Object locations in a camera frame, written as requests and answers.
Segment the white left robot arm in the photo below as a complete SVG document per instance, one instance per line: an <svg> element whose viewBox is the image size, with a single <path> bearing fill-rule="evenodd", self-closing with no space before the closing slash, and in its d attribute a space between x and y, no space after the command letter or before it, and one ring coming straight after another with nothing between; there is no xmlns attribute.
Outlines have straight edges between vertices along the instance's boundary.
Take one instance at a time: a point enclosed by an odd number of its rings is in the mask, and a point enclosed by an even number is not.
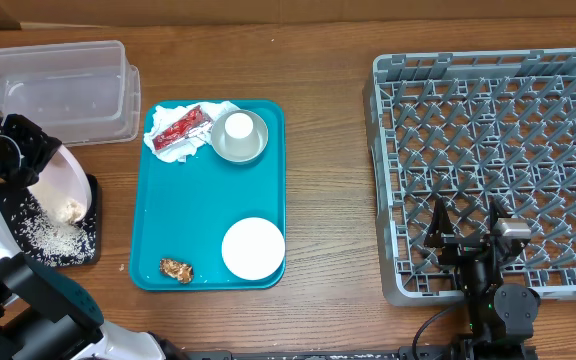
<svg viewBox="0 0 576 360"><path fill-rule="evenodd" d="M0 111L0 180L37 183L60 140ZM104 319L77 282L24 254L0 211L0 359L166 359L161 339Z"/></svg>

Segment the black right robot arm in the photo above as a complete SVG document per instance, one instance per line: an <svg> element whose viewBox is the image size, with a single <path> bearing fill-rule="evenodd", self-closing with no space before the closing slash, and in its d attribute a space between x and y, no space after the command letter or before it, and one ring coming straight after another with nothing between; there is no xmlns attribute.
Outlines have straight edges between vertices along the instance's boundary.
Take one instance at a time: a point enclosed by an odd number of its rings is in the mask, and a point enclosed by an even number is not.
<svg viewBox="0 0 576 360"><path fill-rule="evenodd" d="M422 357L418 341L435 320L465 306L470 334L429 352L436 359L535 359L536 350L524 342L534 334L541 305L531 288L503 280L502 268L515 260L531 241L527 222L514 218L497 201L489 204L489 231L457 236L443 200L435 201L424 245L441 251L439 263L454 270L463 299L427 320L412 341L412 355Z"/></svg>

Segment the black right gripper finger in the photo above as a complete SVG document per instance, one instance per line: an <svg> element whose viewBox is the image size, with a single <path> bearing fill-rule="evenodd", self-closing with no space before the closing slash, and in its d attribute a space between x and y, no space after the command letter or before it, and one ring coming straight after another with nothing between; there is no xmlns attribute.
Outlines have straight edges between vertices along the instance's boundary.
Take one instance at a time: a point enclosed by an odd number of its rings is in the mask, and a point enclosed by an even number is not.
<svg viewBox="0 0 576 360"><path fill-rule="evenodd" d="M443 199L435 201L431 223L427 229L424 245L441 248L453 239L453 227Z"/></svg>
<svg viewBox="0 0 576 360"><path fill-rule="evenodd" d="M489 202L489 230L491 235L503 235L507 230L508 214L495 198Z"/></svg>

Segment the white napkin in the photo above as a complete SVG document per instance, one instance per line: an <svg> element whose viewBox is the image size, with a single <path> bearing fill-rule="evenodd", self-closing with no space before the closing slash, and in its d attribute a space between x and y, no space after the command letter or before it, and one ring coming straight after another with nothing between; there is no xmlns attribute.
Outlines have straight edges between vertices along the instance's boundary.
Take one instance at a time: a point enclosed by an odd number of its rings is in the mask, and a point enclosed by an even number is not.
<svg viewBox="0 0 576 360"><path fill-rule="evenodd" d="M195 106L200 106L213 119L213 123L197 137L182 140L162 151L155 151L153 145L154 137L176 122ZM198 102L186 106L179 105L174 108L165 108L161 105L157 105L152 116L153 125L150 130L144 134L143 142L151 152L163 162L185 162L186 158L194 156L200 147L211 143L211 130L215 121L226 113L234 110L239 110L239 107L230 101L220 103Z"/></svg>

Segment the pink plate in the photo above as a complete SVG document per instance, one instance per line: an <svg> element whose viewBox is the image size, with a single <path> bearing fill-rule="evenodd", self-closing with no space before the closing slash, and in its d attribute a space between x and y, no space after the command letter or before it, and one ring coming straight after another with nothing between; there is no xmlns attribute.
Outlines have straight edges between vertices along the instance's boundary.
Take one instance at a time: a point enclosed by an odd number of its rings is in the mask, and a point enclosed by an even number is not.
<svg viewBox="0 0 576 360"><path fill-rule="evenodd" d="M58 148L39 174L39 181L28 189L48 217L59 223L81 221L92 204L87 176L65 146Z"/></svg>

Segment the brown food scrap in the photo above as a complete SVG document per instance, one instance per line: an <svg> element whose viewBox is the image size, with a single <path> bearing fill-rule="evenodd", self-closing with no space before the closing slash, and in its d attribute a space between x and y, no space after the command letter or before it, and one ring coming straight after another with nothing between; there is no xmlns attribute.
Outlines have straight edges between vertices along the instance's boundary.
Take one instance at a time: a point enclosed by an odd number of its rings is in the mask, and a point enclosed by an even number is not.
<svg viewBox="0 0 576 360"><path fill-rule="evenodd" d="M194 270L190 264L179 262L174 259L164 258L160 260L160 272L181 284L189 284L194 279Z"/></svg>

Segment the red snack wrapper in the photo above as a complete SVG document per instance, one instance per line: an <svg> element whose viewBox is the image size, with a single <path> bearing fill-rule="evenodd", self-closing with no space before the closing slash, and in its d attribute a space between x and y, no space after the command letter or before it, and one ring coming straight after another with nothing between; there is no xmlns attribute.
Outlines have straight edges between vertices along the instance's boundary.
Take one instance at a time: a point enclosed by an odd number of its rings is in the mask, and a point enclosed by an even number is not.
<svg viewBox="0 0 576 360"><path fill-rule="evenodd" d="M197 137L213 123L213 119L195 106L153 139L155 151L162 151L182 140Z"/></svg>

